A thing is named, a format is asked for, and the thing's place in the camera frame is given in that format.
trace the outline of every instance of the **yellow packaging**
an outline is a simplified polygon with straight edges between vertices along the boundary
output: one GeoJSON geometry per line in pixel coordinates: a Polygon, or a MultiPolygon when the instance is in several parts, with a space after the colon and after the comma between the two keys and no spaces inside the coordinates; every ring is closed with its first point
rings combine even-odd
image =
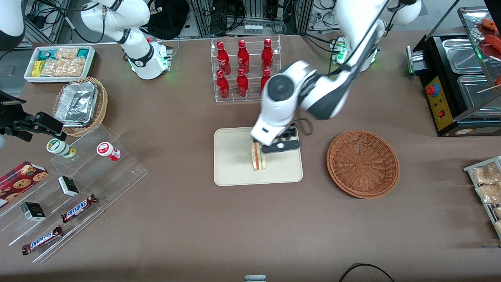
{"type": "Polygon", "coordinates": [[[40,77],[40,72],[44,68],[45,61],[35,61],[33,64],[32,76],[40,77]]]}

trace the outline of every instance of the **acrylic bottle rack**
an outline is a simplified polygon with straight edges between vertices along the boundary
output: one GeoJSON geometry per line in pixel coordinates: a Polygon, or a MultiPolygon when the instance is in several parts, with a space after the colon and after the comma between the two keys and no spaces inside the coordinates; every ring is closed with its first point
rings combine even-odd
{"type": "Polygon", "coordinates": [[[238,42],[230,38],[219,38],[217,40],[213,39],[211,41],[210,48],[210,58],[212,62],[212,79],[214,81],[214,95],[216,102],[244,102],[244,101],[260,101],[261,100],[261,78],[263,76],[263,70],[261,69],[261,53],[265,45],[265,39],[270,38],[272,40],[273,49],[273,67],[271,68],[271,75],[278,73],[282,67],[281,62],[281,46],[279,36],[256,36],[256,37],[245,37],[245,46],[249,51],[250,58],[250,72],[247,74],[249,80],[249,90],[248,96],[242,98],[238,95],[238,87],[236,84],[237,70],[238,70],[238,60],[236,55],[238,53],[238,42]],[[224,43],[224,48],[229,55],[229,65],[231,67],[230,75],[226,76],[229,83],[229,99],[221,99],[221,95],[217,89],[217,76],[216,72],[219,69],[217,64],[217,48],[216,43],[222,41],[224,43]]]}

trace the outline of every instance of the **red bottle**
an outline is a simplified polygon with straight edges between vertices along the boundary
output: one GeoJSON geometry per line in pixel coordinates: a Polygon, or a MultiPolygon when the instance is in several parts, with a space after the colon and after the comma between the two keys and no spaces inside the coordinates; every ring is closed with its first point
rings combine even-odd
{"type": "Polygon", "coordinates": [[[263,71],[263,77],[261,78],[261,92],[265,88],[266,82],[270,79],[270,69],[263,71]]]}
{"type": "Polygon", "coordinates": [[[217,64],[219,68],[226,74],[231,73],[231,67],[229,66],[229,56],[228,52],[224,49],[224,43],[219,41],[217,44],[217,64]]]}
{"type": "Polygon", "coordinates": [[[228,80],[224,77],[224,73],[222,70],[217,70],[217,89],[219,90],[219,94],[221,99],[228,100],[229,99],[229,84],[228,80]]]}
{"type": "Polygon", "coordinates": [[[264,70],[272,69],[273,67],[273,49],[272,40],[269,38],[265,39],[265,47],[261,53],[261,68],[264,70]]]}
{"type": "Polygon", "coordinates": [[[247,97],[249,90],[249,80],[245,75],[245,71],[242,68],[238,69],[238,77],[236,78],[236,84],[238,85],[238,94],[240,97],[247,97]]]}
{"type": "Polygon", "coordinates": [[[238,41],[238,54],[236,57],[238,58],[238,67],[242,68],[245,73],[249,73],[251,71],[251,62],[249,59],[249,51],[247,51],[245,40],[243,39],[238,41]]]}

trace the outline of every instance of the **red switch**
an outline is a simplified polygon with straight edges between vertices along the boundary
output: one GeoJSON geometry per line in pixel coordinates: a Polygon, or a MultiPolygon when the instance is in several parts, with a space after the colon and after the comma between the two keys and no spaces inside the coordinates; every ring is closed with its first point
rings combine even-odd
{"type": "Polygon", "coordinates": [[[428,88],[426,89],[426,94],[428,94],[430,96],[433,96],[435,94],[435,92],[436,92],[436,88],[433,85],[428,86],[428,88]]]}

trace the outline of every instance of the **robotic arm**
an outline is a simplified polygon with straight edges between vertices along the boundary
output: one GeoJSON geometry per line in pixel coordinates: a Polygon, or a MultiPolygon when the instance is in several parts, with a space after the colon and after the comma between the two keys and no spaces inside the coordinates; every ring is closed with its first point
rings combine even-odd
{"type": "Polygon", "coordinates": [[[352,53],[340,66],[337,78],[332,80],[308,63],[298,61],[283,67],[266,83],[261,114],[251,135],[265,146],[279,146],[277,150],[263,149],[263,152],[297,149],[299,145],[287,146],[287,141],[281,140],[297,106],[316,119],[330,119],[339,113],[359,73],[370,65],[384,35],[385,27],[380,18],[387,7],[399,7],[393,12],[394,22],[408,24],[419,15],[421,0],[338,0],[337,15],[347,34],[347,48],[352,53]]]}
{"type": "MultiPolygon", "coordinates": [[[[0,51],[10,51],[25,34],[25,0],[8,0],[0,10],[0,51]]],[[[104,32],[115,40],[129,56],[132,70],[142,79],[153,79],[170,69],[170,57],[164,45],[148,42],[138,27],[148,23],[150,11],[143,0],[96,0],[82,6],[81,17],[86,26],[104,32]]],[[[75,27],[65,18],[72,29],[75,27]]],[[[26,101],[0,91],[0,148],[4,134],[29,142],[34,133],[45,133],[65,140],[63,124],[46,113],[30,115],[21,106],[26,101]]]]}

